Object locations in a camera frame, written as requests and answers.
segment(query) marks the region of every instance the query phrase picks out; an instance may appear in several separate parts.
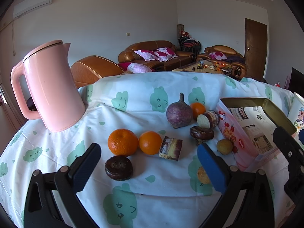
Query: brown door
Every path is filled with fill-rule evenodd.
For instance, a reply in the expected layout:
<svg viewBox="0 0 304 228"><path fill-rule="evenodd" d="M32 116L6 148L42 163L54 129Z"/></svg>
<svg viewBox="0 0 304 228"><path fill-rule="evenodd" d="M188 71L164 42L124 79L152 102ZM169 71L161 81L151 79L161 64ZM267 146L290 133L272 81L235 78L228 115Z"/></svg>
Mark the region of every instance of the brown door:
<svg viewBox="0 0 304 228"><path fill-rule="evenodd" d="M267 55L267 25L245 18L246 76L261 81Z"/></svg>

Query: tangerine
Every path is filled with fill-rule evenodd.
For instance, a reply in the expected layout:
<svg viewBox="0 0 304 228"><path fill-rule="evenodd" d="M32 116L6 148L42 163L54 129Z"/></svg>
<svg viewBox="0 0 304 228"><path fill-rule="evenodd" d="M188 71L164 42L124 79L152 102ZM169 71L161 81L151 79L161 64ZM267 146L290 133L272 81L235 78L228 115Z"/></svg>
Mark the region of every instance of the tangerine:
<svg viewBox="0 0 304 228"><path fill-rule="evenodd" d="M138 147L138 138L128 129L116 129L108 138L108 147L115 155L123 155L127 157L136 152Z"/></svg>
<svg viewBox="0 0 304 228"><path fill-rule="evenodd" d="M198 115L204 114L206 112L206 108L203 104L199 102L194 102L190 105L192 111L193 111L193 118L196 120Z"/></svg>
<svg viewBox="0 0 304 228"><path fill-rule="evenodd" d="M139 137L139 147L148 155L157 154L162 142L161 136L154 131L147 131Z"/></svg>

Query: paper cup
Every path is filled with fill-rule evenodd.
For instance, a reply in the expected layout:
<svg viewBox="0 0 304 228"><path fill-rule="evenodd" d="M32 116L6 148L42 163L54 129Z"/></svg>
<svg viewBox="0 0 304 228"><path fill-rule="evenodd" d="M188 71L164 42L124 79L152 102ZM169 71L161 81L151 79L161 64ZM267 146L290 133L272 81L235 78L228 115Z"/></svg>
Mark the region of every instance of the paper cup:
<svg viewBox="0 0 304 228"><path fill-rule="evenodd" d="M304 119L304 99L297 93L294 93L288 119L299 130L303 126Z"/></svg>

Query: dark blanket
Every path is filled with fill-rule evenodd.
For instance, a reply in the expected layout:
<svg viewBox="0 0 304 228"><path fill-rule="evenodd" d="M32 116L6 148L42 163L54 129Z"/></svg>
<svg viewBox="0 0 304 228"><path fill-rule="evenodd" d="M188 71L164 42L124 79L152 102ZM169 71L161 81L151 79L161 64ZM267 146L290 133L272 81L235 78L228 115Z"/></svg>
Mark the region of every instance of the dark blanket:
<svg viewBox="0 0 304 228"><path fill-rule="evenodd" d="M244 58L241 58L239 56L227 56L227 59L223 60L225 62L228 62L228 63L233 63L233 62L238 62L238 63L242 63L242 64L245 64L245 59Z"/></svg>

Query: air conditioner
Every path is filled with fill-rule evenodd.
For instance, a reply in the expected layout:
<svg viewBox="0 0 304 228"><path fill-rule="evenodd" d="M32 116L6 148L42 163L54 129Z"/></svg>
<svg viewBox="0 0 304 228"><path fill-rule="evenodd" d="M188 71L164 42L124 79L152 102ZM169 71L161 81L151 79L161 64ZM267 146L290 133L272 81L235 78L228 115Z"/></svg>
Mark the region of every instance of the air conditioner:
<svg viewBox="0 0 304 228"><path fill-rule="evenodd" d="M18 19L36 9L50 5L52 0L24 0L14 7L13 19Z"/></svg>

